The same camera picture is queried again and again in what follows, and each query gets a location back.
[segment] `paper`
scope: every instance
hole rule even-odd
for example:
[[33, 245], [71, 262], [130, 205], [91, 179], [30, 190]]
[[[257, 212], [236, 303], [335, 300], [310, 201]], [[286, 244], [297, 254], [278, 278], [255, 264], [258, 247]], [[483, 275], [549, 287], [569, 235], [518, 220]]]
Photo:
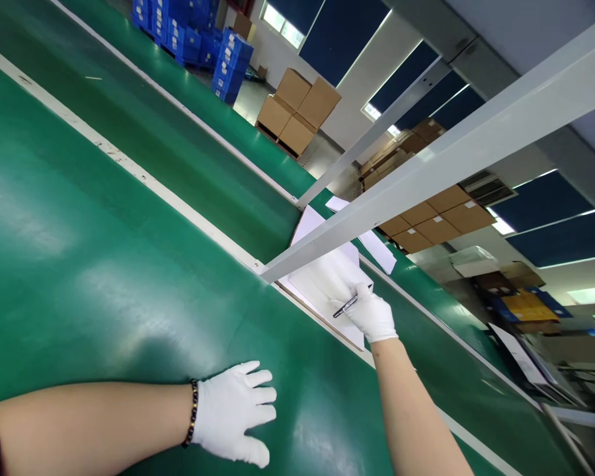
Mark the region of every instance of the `paper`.
[[333, 195], [333, 197], [328, 202], [326, 202], [326, 207], [330, 208], [334, 212], [339, 212], [349, 203], [350, 202], [347, 202], [346, 200]]
[[[304, 209], [304, 213], [302, 213], [302, 217], [297, 225], [296, 231], [294, 233], [293, 239], [291, 240], [291, 246], [295, 245], [300, 239], [304, 238], [308, 235], [311, 231], [315, 228], [320, 226], [324, 223], [324, 218], [318, 214], [312, 207], [307, 206]], [[332, 251], [325, 255], [324, 263], [320, 262], [320, 265], [326, 265], [327, 260], [333, 259], [333, 262], [339, 262], [339, 258], [335, 258], [336, 253], [342, 253], [352, 265], [356, 266], [356, 271], [359, 273], [363, 273], [359, 267], [359, 250], [353, 245], [352, 243], [345, 243], [340, 246], [337, 250]], [[314, 313], [318, 314], [322, 319], [326, 320], [334, 329], [336, 329], [341, 335], [346, 337], [350, 342], [352, 342], [355, 346], [357, 346], [360, 350], [365, 349], [364, 346], [364, 334], [362, 331], [357, 329], [355, 324], [353, 324], [350, 319], [345, 316], [341, 315], [336, 319], [333, 317], [333, 313], [337, 309], [330, 308], [325, 301], [323, 301], [321, 296], [318, 296], [318, 293], [310, 292], [309, 295], [313, 295], [313, 300], [316, 302], [309, 301], [300, 290], [296, 287], [295, 284], [301, 286], [302, 290], [305, 290], [305, 285], [308, 284], [309, 279], [308, 277], [305, 278], [305, 273], [299, 273], [303, 268], [296, 271], [295, 273], [291, 273], [288, 276], [285, 276], [279, 279], [279, 283], [287, 290], [291, 292], [296, 298], [306, 305], [310, 310]], [[304, 270], [306, 272], [316, 272], [314, 271], [316, 268], [311, 267], [309, 270]], [[294, 278], [295, 283], [292, 282], [292, 276], [296, 275]], [[372, 284], [372, 281], [365, 276], [362, 277], [362, 282], [366, 282], [366, 284]]]
[[524, 376], [527, 377], [527, 380], [534, 385], [548, 385], [549, 382], [544, 378], [540, 369], [534, 364], [534, 361], [531, 360], [529, 354], [522, 348], [518, 339], [498, 326], [491, 323], [489, 326], [507, 348], [509, 353], [511, 353], [511, 357], [515, 359], [516, 363], [524, 373]]
[[[328, 202], [326, 202], [326, 207], [330, 208], [334, 212], [339, 212], [349, 203], [350, 202], [347, 202], [342, 198], [333, 196]], [[381, 241], [381, 239], [379, 239], [379, 237], [372, 230], [370, 230], [361, 235], [359, 240], [366, 247], [372, 257], [375, 258], [375, 260], [379, 263], [381, 268], [387, 274], [391, 274], [392, 270], [395, 268], [395, 264], [397, 264], [397, 259], [395, 258], [395, 255], [393, 255], [388, 249], [388, 247]]]
[[370, 230], [359, 236], [359, 240], [366, 247], [368, 252], [379, 263], [386, 274], [392, 273], [397, 264], [397, 259], [392, 251], [379, 239], [374, 231]]

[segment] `stacked blue crates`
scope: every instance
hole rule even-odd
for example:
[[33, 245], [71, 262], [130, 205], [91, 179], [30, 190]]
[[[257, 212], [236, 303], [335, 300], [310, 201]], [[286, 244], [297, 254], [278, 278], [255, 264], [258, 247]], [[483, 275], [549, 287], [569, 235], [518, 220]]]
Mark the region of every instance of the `stacked blue crates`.
[[188, 0], [190, 25], [202, 32], [211, 32], [216, 26], [219, 0]]
[[167, 37], [167, 15], [165, 14], [164, 1], [166, 0], [152, 1], [152, 35], [157, 43]]
[[132, 0], [132, 21], [146, 31], [152, 30], [152, 0]]
[[212, 91], [227, 104], [236, 101], [252, 54], [253, 47], [242, 36], [225, 30], [214, 70]]

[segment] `white paper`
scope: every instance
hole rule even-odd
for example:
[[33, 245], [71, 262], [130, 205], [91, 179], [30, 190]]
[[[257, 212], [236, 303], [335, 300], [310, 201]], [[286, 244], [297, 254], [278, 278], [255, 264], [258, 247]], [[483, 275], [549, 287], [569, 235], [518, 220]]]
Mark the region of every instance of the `white paper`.
[[[339, 212], [342, 208], [348, 205], [350, 202], [343, 200], [342, 198], [333, 196], [328, 202], [326, 207], [330, 208], [334, 212]], [[385, 246], [385, 244], [379, 239], [379, 237], [371, 230], [365, 232], [359, 237], [359, 240], [364, 244], [368, 252], [377, 260], [379, 265], [387, 274], [391, 274], [392, 270], [397, 264], [395, 255]]]
[[370, 230], [359, 236], [368, 252], [377, 260], [386, 274], [391, 274], [397, 264], [397, 259], [392, 251], [379, 239], [374, 231]]
[[326, 206], [334, 212], [339, 212], [342, 208], [344, 208], [349, 203], [350, 202], [347, 202], [343, 198], [339, 198], [339, 197], [336, 197], [335, 195], [333, 195], [333, 197], [328, 202], [326, 202]]
[[[300, 219], [299, 223], [297, 224], [296, 232], [294, 233], [293, 239], [291, 240], [291, 246], [295, 245], [300, 239], [304, 238], [308, 235], [311, 231], [317, 228], [319, 225], [324, 223], [324, 218], [318, 214], [311, 206], [307, 206], [304, 209], [304, 213], [302, 213], [302, 218]], [[361, 272], [359, 269], [359, 250], [353, 245], [352, 243], [345, 243], [340, 246], [335, 252], [342, 252], [346, 257], [350, 259], [353, 265], [357, 266], [358, 271]], [[310, 302], [291, 282], [292, 274], [285, 276], [279, 279], [281, 285], [283, 285], [286, 289], [291, 291], [293, 295], [295, 295], [300, 301], [302, 301], [306, 306], [312, 309], [316, 314], [320, 315], [324, 318], [329, 324], [331, 324], [341, 335], [346, 337], [350, 342], [355, 344], [359, 349], [365, 349], [364, 345], [364, 334], [362, 331], [357, 329], [357, 326], [353, 324], [350, 319], [345, 316], [341, 315], [336, 319], [333, 318], [333, 312], [330, 309], [326, 309], [327, 306], [321, 305], [320, 307], [324, 307], [325, 309], [319, 309], [314, 303]], [[368, 277], [366, 277], [368, 282], [367, 284], [371, 284], [372, 281]]]
[[540, 369], [531, 360], [529, 354], [522, 348], [518, 339], [498, 326], [491, 323], [489, 325], [503, 345], [507, 347], [507, 350], [511, 353], [511, 356], [515, 359], [524, 376], [527, 377], [527, 380], [534, 385], [547, 385], [548, 382], [542, 375], [542, 372], [540, 372]]

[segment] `white wall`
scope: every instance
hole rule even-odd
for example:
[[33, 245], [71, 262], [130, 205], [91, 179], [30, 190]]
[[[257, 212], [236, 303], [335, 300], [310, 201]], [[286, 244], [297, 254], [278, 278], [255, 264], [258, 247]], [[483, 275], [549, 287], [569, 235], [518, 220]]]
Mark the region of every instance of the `white wall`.
[[[251, 11], [250, 19], [257, 28], [251, 65], [267, 67], [266, 80], [274, 88], [278, 87], [288, 67], [311, 82], [316, 80], [319, 74], [299, 56], [298, 51], [260, 20], [263, 5], [264, 0], [256, 0]], [[233, 26], [235, 17], [235, 11], [228, 8], [225, 26]], [[389, 15], [364, 48], [338, 86], [342, 99], [322, 126], [322, 130], [343, 149], [352, 147], [370, 128], [372, 121], [364, 115], [362, 108], [420, 41], [418, 32], [405, 20], [398, 15]], [[384, 134], [362, 156], [362, 161], [368, 160], [371, 152], [377, 151], [390, 139], [388, 134]]]

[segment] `gloved hand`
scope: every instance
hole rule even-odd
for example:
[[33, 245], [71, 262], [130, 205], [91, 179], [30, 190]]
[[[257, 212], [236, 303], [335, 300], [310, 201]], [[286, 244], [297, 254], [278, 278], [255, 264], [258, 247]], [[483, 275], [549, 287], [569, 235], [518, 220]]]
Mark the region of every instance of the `gloved hand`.
[[256, 388], [271, 381], [271, 372], [260, 370], [253, 360], [236, 365], [222, 374], [198, 382], [198, 411], [192, 443], [231, 461], [245, 461], [261, 469], [269, 464], [269, 450], [264, 443], [245, 431], [276, 419], [276, 409], [264, 405], [276, 400], [276, 390]]
[[[372, 344], [378, 340], [398, 338], [390, 305], [365, 284], [358, 284], [355, 290], [357, 301], [346, 310], [345, 314], [365, 334], [368, 342]], [[333, 304], [339, 309], [345, 303], [336, 300]]]

